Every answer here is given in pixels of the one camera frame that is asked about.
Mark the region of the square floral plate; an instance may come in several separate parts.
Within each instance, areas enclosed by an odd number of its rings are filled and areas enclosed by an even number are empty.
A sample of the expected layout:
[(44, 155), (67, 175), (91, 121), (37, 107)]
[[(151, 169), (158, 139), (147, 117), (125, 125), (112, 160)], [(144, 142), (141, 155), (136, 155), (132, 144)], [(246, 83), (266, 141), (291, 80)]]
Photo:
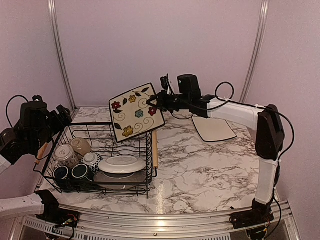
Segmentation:
[(109, 100), (114, 136), (118, 143), (163, 127), (163, 113), (147, 101), (156, 95), (152, 83), (128, 90)]

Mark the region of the striped round plate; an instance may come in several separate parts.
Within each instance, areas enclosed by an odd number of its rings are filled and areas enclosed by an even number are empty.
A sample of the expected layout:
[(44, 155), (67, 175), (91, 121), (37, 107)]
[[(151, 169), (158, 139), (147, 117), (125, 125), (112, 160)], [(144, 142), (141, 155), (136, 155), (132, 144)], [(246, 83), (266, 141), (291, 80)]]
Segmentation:
[(109, 177), (127, 177), (143, 170), (146, 165), (142, 158), (123, 155), (103, 159), (98, 167)]

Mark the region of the grey reindeer plate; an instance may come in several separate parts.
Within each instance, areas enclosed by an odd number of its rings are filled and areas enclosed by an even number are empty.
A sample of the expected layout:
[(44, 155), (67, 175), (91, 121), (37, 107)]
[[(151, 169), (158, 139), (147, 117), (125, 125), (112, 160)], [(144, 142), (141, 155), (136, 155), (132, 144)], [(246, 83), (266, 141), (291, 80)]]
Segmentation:
[(146, 173), (144, 171), (135, 172), (125, 177), (111, 177), (103, 172), (98, 172), (94, 175), (94, 182), (107, 190), (126, 190), (145, 185)]

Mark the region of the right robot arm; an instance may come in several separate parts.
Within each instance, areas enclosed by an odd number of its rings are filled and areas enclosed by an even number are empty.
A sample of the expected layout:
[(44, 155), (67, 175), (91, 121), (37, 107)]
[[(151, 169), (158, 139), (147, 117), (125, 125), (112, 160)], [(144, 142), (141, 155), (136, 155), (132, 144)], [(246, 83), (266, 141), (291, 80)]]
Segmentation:
[(246, 127), (255, 134), (255, 151), (259, 159), (259, 176), (251, 209), (231, 215), (230, 221), (243, 226), (269, 220), (271, 204), (276, 200), (276, 186), (280, 178), (280, 160), (288, 151), (284, 148), (285, 129), (282, 120), (289, 119), (274, 104), (251, 105), (223, 99), (217, 93), (202, 95), (198, 78), (193, 74), (177, 77), (179, 93), (173, 92), (169, 77), (160, 79), (163, 90), (147, 100), (157, 110), (173, 113), (189, 110), (204, 119), (226, 120)]

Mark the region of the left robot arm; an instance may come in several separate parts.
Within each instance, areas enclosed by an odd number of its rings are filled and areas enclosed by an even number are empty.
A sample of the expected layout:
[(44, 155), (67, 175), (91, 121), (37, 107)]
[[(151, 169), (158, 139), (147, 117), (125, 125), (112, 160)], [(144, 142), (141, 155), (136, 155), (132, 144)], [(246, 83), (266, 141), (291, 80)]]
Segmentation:
[[(0, 134), (0, 172), (4, 173), (25, 155), (32, 155), (41, 161), (47, 145), (53, 143), (54, 137), (71, 123), (68, 108), (58, 105), (56, 110), (49, 111), (40, 95), (27, 100), (20, 107), (18, 122)], [(48, 190), (1, 199), (2, 220), (29, 215), (47, 217), (53, 223), (60, 222), (64, 216), (57, 199)]]

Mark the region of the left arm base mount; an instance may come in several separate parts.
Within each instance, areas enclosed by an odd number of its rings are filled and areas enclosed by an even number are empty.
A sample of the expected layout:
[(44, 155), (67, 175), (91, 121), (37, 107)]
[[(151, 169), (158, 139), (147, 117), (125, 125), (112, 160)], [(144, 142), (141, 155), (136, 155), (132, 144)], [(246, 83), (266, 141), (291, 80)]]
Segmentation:
[(60, 208), (58, 200), (49, 190), (39, 190), (35, 194), (41, 198), (44, 206), (44, 210), (36, 214), (38, 219), (56, 224), (55, 228), (77, 227), (80, 216), (78, 211)]

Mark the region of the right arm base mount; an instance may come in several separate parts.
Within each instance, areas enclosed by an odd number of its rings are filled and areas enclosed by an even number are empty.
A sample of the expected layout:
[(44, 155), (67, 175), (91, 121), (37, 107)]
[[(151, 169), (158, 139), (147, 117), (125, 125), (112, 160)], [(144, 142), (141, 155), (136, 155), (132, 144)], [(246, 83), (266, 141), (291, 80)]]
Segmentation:
[(273, 199), (271, 199), (267, 204), (262, 204), (257, 202), (254, 198), (250, 210), (232, 213), (229, 221), (233, 225), (234, 229), (270, 223), (275, 219), (271, 209), (272, 202)]

